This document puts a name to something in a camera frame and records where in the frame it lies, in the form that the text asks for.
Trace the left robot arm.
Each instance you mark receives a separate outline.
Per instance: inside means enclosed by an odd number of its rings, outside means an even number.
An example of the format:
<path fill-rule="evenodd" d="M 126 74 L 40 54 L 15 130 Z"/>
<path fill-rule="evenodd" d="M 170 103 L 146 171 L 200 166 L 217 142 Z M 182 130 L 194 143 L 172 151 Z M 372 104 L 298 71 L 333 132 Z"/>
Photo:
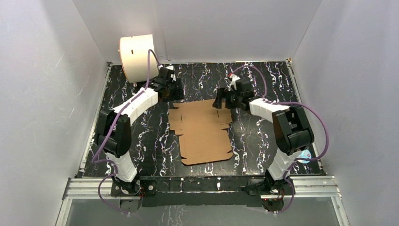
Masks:
<path fill-rule="evenodd" d="M 95 132 L 98 150 L 92 163 L 110 163 L 116 170 L 114 178 L 123 183 L 122 190 L 127 195 L 135 196 L 141 188 L 140 182 L 135 180 L 137 169 L 129 154 L 132 124 L 156 104 L 183 98 L 182 81 L 176 76 L 174 67 L 161 66 L 158 75 L 149 79 L 130 99 L 100 112 Z"/>

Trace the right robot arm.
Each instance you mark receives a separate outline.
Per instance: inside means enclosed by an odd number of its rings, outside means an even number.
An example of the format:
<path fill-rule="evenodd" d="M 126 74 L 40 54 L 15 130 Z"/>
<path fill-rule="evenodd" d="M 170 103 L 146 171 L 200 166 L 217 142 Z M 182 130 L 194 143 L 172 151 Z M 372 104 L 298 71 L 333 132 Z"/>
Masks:
<path fill-rule="evenodd" d="M 265 173 L 265 190 L 277 195 L 287 182 L 290 167 L 301 151 L 314 142 L 314 133 L 307 118 L 306 107 L 298 102 L 277 104 L 257 97 L 248 79 L 229 77 L 228 87 L 218 88 L 212 106 L 217 109 L 240 108 L 273 124 L 277 152 Z"/>

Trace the brown cardboard box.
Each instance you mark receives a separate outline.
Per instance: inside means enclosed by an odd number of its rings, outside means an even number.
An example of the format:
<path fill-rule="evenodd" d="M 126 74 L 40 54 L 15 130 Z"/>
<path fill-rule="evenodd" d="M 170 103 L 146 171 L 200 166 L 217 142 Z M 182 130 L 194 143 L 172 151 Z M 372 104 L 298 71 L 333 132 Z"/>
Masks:
<path fill-rule="evenodd" d="M 170 129 L 179 136 L 181 162 L 198 165 L 229 160 L 232 146 L 228 129 L 232 123 L 230 109 L 216 109 L 214 100 L 174 103 L 169 110 Z"/>

